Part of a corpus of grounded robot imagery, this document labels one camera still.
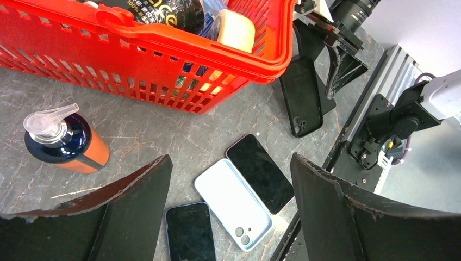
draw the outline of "black camera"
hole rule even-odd
[[[336,0],[330,7],[330,13],[337,28],[346,27],[357,31],[381,0]]]

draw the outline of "pump dispenser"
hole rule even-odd
[[[80,115],[76,103],[37,111],[24,119],[27,150],[38,160],[93,173],[109,160],[109,148]]]

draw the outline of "black smartphone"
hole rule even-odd
[[[295,196],[293,186],[253,134],[247,134],[226,151],[271,214],[277,214]]]
[[[170,208],[165,220],[171,261],[216,260],[210,209],[205,202]]]

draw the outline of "gray marble countertop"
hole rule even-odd
[[[253,133],[291,181],[289,161],[294,152],[322,165],[355,106],[383,48],[363,30],[357,35],[365,50],[358,57],[370,70],[335,97],[338,106],[325,115],[323,127],[296,139],[278,81],[249,84],[208,114],[198,116],[159,105],[110,95],[31,74],[0,69],[0,212],[50,209],[88,193],[146,165],[162,154],[173,160],[165,208],[198,202],[193,180],[224,157],[225,150],[246,133]],[[316,61],[325,81],[327,53]],[[81,175],[42,163],[24,145],[22,121],[31,112],[71,103],[109,145],[111,156],[101,171]],[[274,229],[251,252],[243,252],[212,216],[218,260],[269,260],[297,208],[292,199],[273,216]],[[167,260],[164,223],[154,260]]]

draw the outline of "white robot component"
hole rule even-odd
[[[433,79],[424,86],[421,105],[438,120],[461,112],[461,70]]]

